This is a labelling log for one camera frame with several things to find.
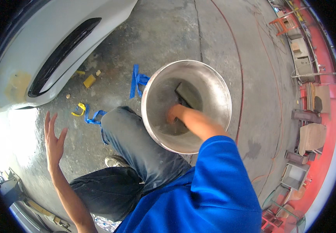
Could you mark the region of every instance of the jeans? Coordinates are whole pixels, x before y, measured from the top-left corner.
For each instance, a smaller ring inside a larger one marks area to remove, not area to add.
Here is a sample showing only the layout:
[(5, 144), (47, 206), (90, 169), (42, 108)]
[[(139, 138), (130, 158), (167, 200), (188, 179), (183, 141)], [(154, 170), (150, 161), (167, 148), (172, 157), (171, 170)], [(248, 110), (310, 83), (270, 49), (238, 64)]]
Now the jeans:
[(141, 197), (191, 168), (182, 156), (159, 146), (148, 134), (142, 118), (128, 106), (105, 114), (101, 126), (106, 141), (130, 167), (108, 167), (70, 182), (92, 214), (122, 221)]

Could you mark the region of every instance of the concrete floor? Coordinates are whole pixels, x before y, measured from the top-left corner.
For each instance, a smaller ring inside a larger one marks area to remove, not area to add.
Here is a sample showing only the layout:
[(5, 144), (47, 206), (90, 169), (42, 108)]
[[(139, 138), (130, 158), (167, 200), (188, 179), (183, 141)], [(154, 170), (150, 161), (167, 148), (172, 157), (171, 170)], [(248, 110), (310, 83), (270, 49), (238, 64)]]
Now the concrete floor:
[[(215, 2), (232, 27), (244, 71), (240, 155), (251, 180), (273, 171), (253, 183), (262, 204), (279, 184), (286, 163), (285, 151), (292, 150), (296, 141), (298, 127), (291, 120), (291, 110), (298, 108), (298, 96), (290, 78), (294, 70), (292, 55), (286, 38), (276, 37), (274, 29), (267, 24), (276, 18), (267, 1)], [(241, 70), (234, 38), (217, 8), (209, 0), (140, 0), (130, 17), (80, 66), (79, 70), (86, 75), (71, 78), (50, 103), (36, 109), (0, 113), (0, 169), (11, 167), (20, 175), (32, 199), (70, 222), (47, 171), (43, 140), (46, 111), (58, 112), (57, 133), (69, 127), (60, 162), (66, 178), (70, 181), (102, 169), (104, 158), (115, 152), (103, 145), (98, 125), (86, 124), (83, 117), (71, 115), (76, 105), (89, 104), (90, 115), (119, 105), (129, 105), (140, 114), (141, 99), (138, 96), (129, 99), (133, 64), (140, 65), (140, 73), (151, 76), (163, 65), (183, 59), (201, 60), (224, 78), (232, 98), (228, 132), (235, 139), (241, 106)], [(86, 89), (82, 82), (97, 70), (102, 72), (100, 78)], [(283, 108), (283, 138), (276, 85)], [(273, 164), (272, 158), (279, 147)], [(185, 156), (192, 165), (196, 158), (196, 155)], [(73, 224), (71, 230), (76, 232)]]

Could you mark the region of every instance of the metal bucket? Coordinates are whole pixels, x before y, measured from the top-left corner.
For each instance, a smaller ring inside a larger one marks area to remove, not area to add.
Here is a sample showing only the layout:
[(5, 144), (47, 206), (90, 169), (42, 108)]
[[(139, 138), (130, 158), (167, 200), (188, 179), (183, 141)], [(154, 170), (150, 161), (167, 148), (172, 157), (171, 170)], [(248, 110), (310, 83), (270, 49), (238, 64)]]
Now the metal bucket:
[(202, 106), (200, 110), (225, 130), (228, 129), (231, 118), (230, 92), (219, 73), (194, 60), (169, 63), (156, 71), (148, 81), (141, 102), (147, 132), (167, 150), (195, 154), (203, 143), (200, 138), (180, 126), (178, 133), (172, 133), (167, 128), (166, 114), (177, 101), (174, 90), (180, 82), (186, 82), (195, 90)]

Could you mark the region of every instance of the blue shirt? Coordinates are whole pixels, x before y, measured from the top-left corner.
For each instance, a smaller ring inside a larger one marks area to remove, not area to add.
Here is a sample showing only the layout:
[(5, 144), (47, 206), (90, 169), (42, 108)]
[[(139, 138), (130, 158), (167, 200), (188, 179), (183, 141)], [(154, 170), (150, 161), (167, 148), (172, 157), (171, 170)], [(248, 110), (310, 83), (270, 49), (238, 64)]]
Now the blue shirt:
[(235, 142), (206, 140), (196, 166), (141, 198), (117, 232), (257, 232), (261, 208)]

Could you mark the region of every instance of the red hose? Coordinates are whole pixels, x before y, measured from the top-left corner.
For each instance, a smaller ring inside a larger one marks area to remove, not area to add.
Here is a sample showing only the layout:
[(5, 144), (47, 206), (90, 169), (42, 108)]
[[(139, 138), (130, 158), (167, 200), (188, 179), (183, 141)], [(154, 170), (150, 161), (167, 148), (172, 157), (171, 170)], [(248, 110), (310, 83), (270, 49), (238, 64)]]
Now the red hose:
[[(220, 14), (222, 15), (223, 19), (226, 21), (226, 24), (228, 25), (229, 29), (230, 29), (230, 32), (231, 32), (231, 35), (233, 36), (233, 39), (234, 39), (234, 43), (236, 45), (236, 49), (237, 49), (237, 53), (238, 53), (238, 58), (239, 58), (239, 65), (240, 65), (240, 70), (241, 70), (241, 77), (242, 77), (242, 100), (241, 100), (241, 106), (240, 106), (240, 115), (239, 115), (239, 124), (238, 124), (238, 130), (237, 130), (237, 137), (236, 137), (236, 144), (238, 145), (238, 140), (239, 140), (239, 131), (240, 131), (240, 125), (241, 125), (241, 121), (242, 121), (242, 113), (243, 113), (243, 103), (244, 103), (244, 81), (243, 81), (243, 66), (242, 66), (242, 59), (241, 59), (241, 56), (240, 56), (240, 53), (239, 53), (239, 48), (238, 48), (238, 44), (237, 44), (237, 41), (236, 41), (236, 38), (234, 36), (234, 33), (233, 33), (233, 30), (231, 29), (231, 26), (228, 22), (228, 20), (226, 19), (225, 15), (222, 13), (222, 11), (220, 10), (220, 8), (215, 4), (215, 2), (213, 0), (211, 0), (211, 2), (214, 4), (214, 6), (217, 8), (217, 10), (220, 12)], [(278, 151), (276, 151), (276, 153), (274, 154), (274, 157), (271, 159), (272, 160), (272, 167), (273, 167), (273, 170), (270, 170), (270, 172), (266, 175), (261, 175), (261, 176), (258, 176), (256, 178), (254, 178), (252, 180), (251, 183), (253, 183), (255, 180), (258, 180), (260, 178), (263, 178), (263, 177), (268, 177), (270, 174), (272, 174), (274, 171), (275, 171), (275, 158), (277, 157), (277, 155), (279, 154), (279, 152), (281, 151), (281, 148), (282, 148), (282, 142), (283, 142), (283, 109), (282, 109), (282, 102), (281, 102), (281, 96), (279, 94), (279, 88), (278, 88), (278, 82), (277, 82), (277, 76), (275, 75), (275, 71), (274, 71), (274, 68), (273, 68), (273, 65), (272, 65), (272, 62), (270, 60), (270, 57), (269, 57), (269, 54), (268, 54), (268, 51), (266, 50), (266, 47), (265, 47), (265, 44), (264, 44), (264, 41), (262, 40), (262, 37), (261, 37), (261, 34), (260, 34), (260, 30), (259, 30), (259, 21), (257, 20), (256, 16), (253, 15), (255, 17), (255, 20), (256, 20), (256, 25), (257, 25), (257, 30), (259, 32), (259, 36), (260, 36), (260, 40), (261, 40), (261, 43), (262, 45), (264, 46), (264, 49), (265, 49), (265, 53), (266, 55), (268, 56), (268, 60), (269, 60), (269, 63), (270, 63), (270, 66), (272, 68), (272, 71), (273, 71), (273, 75), (274, 75), (274, 79), (275, 79), (275, 84), (277, 86), (277, 93), (278, 93), (278, 99), (279, 99), (279, 107), (281, 109), (281, 144), (279, 145), (279, 149)]]
[(215, 5), (215, 7), (217, 8), (217, 10), (221, 13), (223, 19), (226, 21), (226, 24), (228, 25), (231, 35), (233, 36), (233, 40), (234, 43), (236, 45), (236, 49), (237, 49), (237, 53), (238, 53), (238, 58), (239, 58), (239, 65), (240, 65), (240, 72), (241, 72), (241, 80), (242, 80), (242, 100), (240, 103), (240, 113), (239, 113), (239, 123), (238, 123), (238, 130), (237, 130), (237, 137), (236, 137), (236, 144), (238, 145), (238, 140), (239, 140), (239, 131), (240, 131), (240, 123), (242, 121), (242, 113), (243, 113), (243, 102), (244, 102), (244, 82), (243, 82), (243, 66), (242, 66), (242, 59), (240, 57), (240, 53), (239, 53), (239, 48), (238, 48), (238, 44), (237, 44), (237, 40), (234, 36), (233, 30), (231, 29), (231, 26), (228, 22), (228, 20), (226, 19), (225, 15), (222, 13), (222, 11), (220, 10), (220, 8), (218, 8), (218, 6), (215, 4), (215, 2), (213, 0), (211, 0), (211, 2)]

